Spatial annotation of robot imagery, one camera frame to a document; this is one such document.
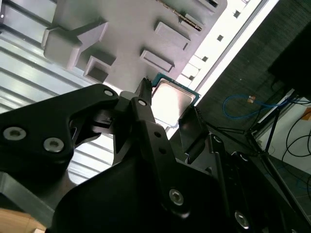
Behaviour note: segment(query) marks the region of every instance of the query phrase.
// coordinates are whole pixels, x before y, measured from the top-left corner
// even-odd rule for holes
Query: bolt head
[[[175,205],[178,206],[181,206],[184,203],[183,195],[176,189],[170,190],[170,199]]]
[[[4,138],[10,141],[19,141],[26,135],[26,131],[20,127],[9,127],[3,131]]]
[[[138,103],[140,103],[142,106],[146,106],[147,104],[145,103],[145,101],[142,100],[138,100]]]
[[[105,90],[104,93],[108,96],[113,96],[113,93],[111,91]]]
[[[48,152],[59,153],[63,150],[64,143],[59,138],[50,137],[44,141],[43,147]]]

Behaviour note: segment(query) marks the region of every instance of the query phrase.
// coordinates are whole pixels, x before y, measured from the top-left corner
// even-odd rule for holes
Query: black metal bracket
[[[43,179],[63,174],[73,150],[100,135],[90,128],[95,112],[117,102],[115,91],[97,84],[1,114],[0,170],[37,176],[40,167]]]

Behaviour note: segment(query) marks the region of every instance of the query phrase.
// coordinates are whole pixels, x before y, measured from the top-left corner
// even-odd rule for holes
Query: circular hole
[[[104,93],[108,96],[113,96],[113,93],[111,91],[105,90]]]
[[[161,134],[159,132],[155,132],[155,136],[161,137]]]
[[[56,142],[56,141],[52,141],[52,142],[50,142],[50,146],[51,146],[51,147],[58,147],[58,146],[59,146],[59,143]]]
[[[166,154],[166,150],[163,149],[163,148],[159,148],[159,151],[160,151],[161,154]]]
[[[145,103],[145,101],[142,100],[138,100],[138,103],[140,103],[142,106],[146,106],[147,104]]]
[[[20,136],[20,131],[12,130],[12,131],[10,131],[10,135],[13,136],[13,137],[19,137]]]

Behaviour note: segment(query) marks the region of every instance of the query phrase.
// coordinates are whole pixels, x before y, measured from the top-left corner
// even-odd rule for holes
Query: blue cable
[[[261,105],[261,106],[264,106],[265,108],[261,109],[261,110],[258,110],[258,111],[255,111],[255,112],[252,112],[250,114],[247,114],[247,115],[244,115],[244,116],[230,116],[226,110],[225,110],[225,105],[226,103],[230,100],[230,99],[249,99],[249,96],[247,95],[233,95],[233,96],[229,96],[227,99],[225,99],[224,103],[223,103],[223,112],[224,112],[224,115],[228,118],[231,118],[231,119],[244,119],[244,118],[248,118],[248,117],[251,117],[253,115],[256,115],[258,114],[259,112],[261,111],[264,111],[266,109],[270,109],[270,108],[274,108],[274,107],[279,107],[279,106],[282,106],[284,104],[286,104],[288,101],[285,100],[283,103],[281,104],[266,104],[264,102],[261,102],[259,100],[254,100],[254,103],[258,104],[258,105]]]

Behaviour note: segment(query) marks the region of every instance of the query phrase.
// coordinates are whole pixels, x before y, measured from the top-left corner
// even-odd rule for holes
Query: black cable
[[[308,114],[310,114],[310,113],[311,113],[310,111],[307,111],[304,115],[302,115],[302,117],[299,118],[299,119],[294,123],[294,125],[291,127],[291,129],[289,130],[289,132],[288,132],[288,134],[287,134],[287,137],[286,137],[286,152],[288,151],[289,154],[291,154],[292,156],[295,156],[295,157],[307,157],[307,156],[311,155],[311,151],[310,151],[310,147],[309,147],[310,138],[308,139],[308,151],[309,151],[309,154],[307,154],[307,155],[297,156],[297,155],[293,154],[293,153],[289,150],[289,146],[288,146],[288,139],[289,139],[289,137],[290,137],[290,134],[291,134],[293,128],[295,127],[295,125],[296,125],[303,117],[305,117],[306,115],[308,115]]]
[[[283,156],[282,156],[281,162],[282,162],[282,164],[283,164],[284,169],[287,170],[292,176],[296,177],[297,179],[299,179],[299,180],[302,181],[303,183],[307,184],[307,182],[305,182],[303,179],[301,179],[300,177],[298,177],[298,176],[296,176],[295,174],[293,174],[292,172],[290,172],[290,171],[286,168],[286,166],[284,166],[284,157],[285,157],[286,153],[288,152],[288,149],[289,149],[295,142],[297,142],[297,141],[300,140],[301,138],[305,138],[305,137],[310,137],[310,134],[309,134],[309,135],[305,135],[305,136],[301,136],[301,137],[297,138],[295,141],[293,141],[293,142],[290,144],[289,147],[286,148],[286,151],[284,152],[284,154],[283,154]]]
[[[257,116],[256,116],[256,118],[255,118],[255,120],[253,121],[253,124],[251,125],[251,127],[248,128],[247,131],[249,131],[251,128],[254,127],[254,125],[257,124],[257,121],[258,121],[258,119],[259,119],[259,117],[260,117],[260,114],[261,114],[261,112],[262,112],[263,109],[264,109],[263,107],[261,107],[261,108],[259,109],[259,112],[258,112],[258,114],[257,114]]]

